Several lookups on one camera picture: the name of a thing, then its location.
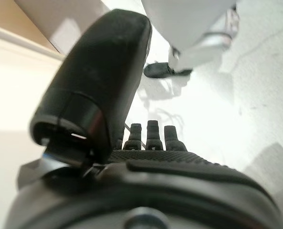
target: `silver metal part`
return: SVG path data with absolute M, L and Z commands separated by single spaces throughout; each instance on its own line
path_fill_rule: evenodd
M 207 34 L 203 39 L 178 55 L 169 52 L 169 67 L 175 72 L 192 69 L 214 60 L 231 46 L 231 37 L 222 33 Z
M 240 18 L 232 9 L 236 2 L 142 0 L 147 16 L 171 46 L 170 69 L 191 70 L 229 49 L 239 30 Z
M 168 229 L 168 218 L 154 208 L 139 207 L 128 212 L 124 229 L 154 228 Z

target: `white surface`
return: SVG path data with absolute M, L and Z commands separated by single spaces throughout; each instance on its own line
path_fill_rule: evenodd
M 138 0 L 103 2 L 144 13 Z M 190 77 L 143 77 L 127 123 L 142 124 L 144 142 L 147 120 L 159 121 L 162 139 L 163 126 L 175 125 L 189 151 L 250 175 L 283 213 L 283 0 L 242 0 L 238 13 L 240 32 L 222 60 Z M 168 61 L 155 30 L 147 62 L 154 61 Z
M 28 125 L 60 63 L 0 40 L 0 229 L 16 195 L 19 166 L 42 154 L 43 148 L 29 137 Z

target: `white wall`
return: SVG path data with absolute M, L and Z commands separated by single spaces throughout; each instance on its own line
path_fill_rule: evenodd
M 0 0 L 0 27 L 55 51 L 14 0 Z
M 28 122 L 60 63 L 0 39 L 0 229 L 19 166 L 42 153 L 28 136 Z

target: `robotic hand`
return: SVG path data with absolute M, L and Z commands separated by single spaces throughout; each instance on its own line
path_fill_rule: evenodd
M 148 65 L 151 78 L 189 75 L 230 48 L 239 30 L 237 0 L 142 0 L 147 16 L 169 42 L 168 63 Z
M 206 36 L 200 43 L 219 35 Z M 122 148 L 150 38 L 147 17 L 113 10 L 73 47 L 31 121 L 33 141 L 46 149 L 21 166 L 5 229 L 283 228 L 270 194 L 188 152 L 174 126 L 165 127 L 166 150 L 155 120 L 145 150 L 138 124 Z M 188 46 L 180 44 L 183 52 Z M 186 67 L 180 63 L 175 70 Z

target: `textured black surface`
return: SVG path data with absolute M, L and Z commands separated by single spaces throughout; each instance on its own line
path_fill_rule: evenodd
M 229 183 L 245 184 L 256 188 L 264 193 L 273 203 L 274 200 L 257 182 L 247 175 L 222 166 L 218 163 L 211 163 L 204 158 L 186 151 L 164 151 L 164 150 L 114 150 L 110 155 L 109 163 L 127 162 L 132 165 L 136 160 L 139 171 L 162 172 L 167 174 L 178 174 L 182 176 L 223 181 Z
M 193 164 L 211 164 L 211 162 L 190 152 L 164 151 L 164 150 L 114 150 L 108 162 L 125 162 L 127 160 L 153 160 L 161 162 L 179 162 Z

